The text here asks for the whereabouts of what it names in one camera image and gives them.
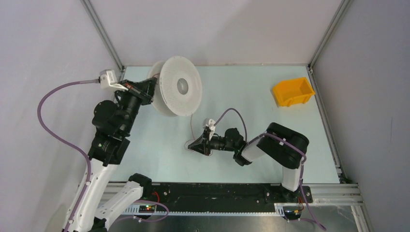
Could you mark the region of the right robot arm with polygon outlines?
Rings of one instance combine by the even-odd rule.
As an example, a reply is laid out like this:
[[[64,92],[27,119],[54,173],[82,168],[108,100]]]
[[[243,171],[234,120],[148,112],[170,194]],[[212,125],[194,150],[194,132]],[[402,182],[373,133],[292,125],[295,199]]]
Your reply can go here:
[[[237,128],[229,128],[224,136],[215,134],[214,125],[206,124],[199,138],[188,149],[210,156],[214,150],[233,152],[240,166],[253,163],[266,155],[282,166],[281,195],[294,202],[301,195],[300,185],[309,140],[306,136],[278,123],[270,123],[266,131],[247,142]]]

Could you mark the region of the white plastic cable spool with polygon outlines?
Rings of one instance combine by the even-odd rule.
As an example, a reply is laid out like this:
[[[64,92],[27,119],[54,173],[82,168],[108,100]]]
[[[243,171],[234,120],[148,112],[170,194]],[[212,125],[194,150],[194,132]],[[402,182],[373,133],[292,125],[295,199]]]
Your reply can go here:
[[[191,116],[199,108],[203,87],[197,68],[187,58],[173,56],[156,62],[147,78],[156,77],[152,106],[167,117]]]

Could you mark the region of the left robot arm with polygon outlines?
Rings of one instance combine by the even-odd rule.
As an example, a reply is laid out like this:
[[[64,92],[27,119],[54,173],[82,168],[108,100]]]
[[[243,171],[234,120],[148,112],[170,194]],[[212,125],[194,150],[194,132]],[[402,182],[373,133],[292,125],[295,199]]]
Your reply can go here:
[[[153,195],[152,180],[133,174],[113,198],[98,207],[105,188],[130,142],[131,129],[142,105],[149,105],[155,94],[157,78],[141,82],[124,80],[123,90],[116,90],[118,102],[104,100],[94,108],[92,124],[95,137],[86,155],[87,169],[83,188],[66,216],[64,232],[107,231],[119,215],[134,201],[148,201]]]

